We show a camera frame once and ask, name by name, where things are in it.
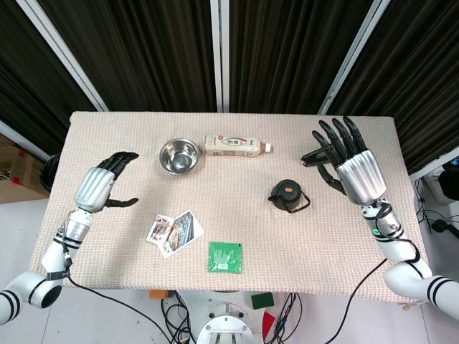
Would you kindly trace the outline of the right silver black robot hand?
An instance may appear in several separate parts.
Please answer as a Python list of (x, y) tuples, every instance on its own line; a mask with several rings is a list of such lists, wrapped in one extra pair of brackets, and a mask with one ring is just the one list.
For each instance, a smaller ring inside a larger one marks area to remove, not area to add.
[(312, 132), (321, 150), (334, 168), (334, 178), (322, 164), (317, 165), (322, 179), (359, 206), (375, 204), (387, 190), (379, 164), (366, 146), (356, 124), (347, 116), (334, 118), (333, 125), (318, 121), (325, 135)]

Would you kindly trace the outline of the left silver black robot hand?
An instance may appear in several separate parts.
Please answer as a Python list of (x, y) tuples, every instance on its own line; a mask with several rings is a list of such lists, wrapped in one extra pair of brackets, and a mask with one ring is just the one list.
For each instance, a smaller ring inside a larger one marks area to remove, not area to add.
[(117, 152), (92, 167), (80, 184), (74, 200), (79, 209), (91, 214), (107, 208), (125, 208), (138, 202), (138, 198), (120, 201), (110, 198), (114, 183), (125, 167), (139, 155), (134, 152)]

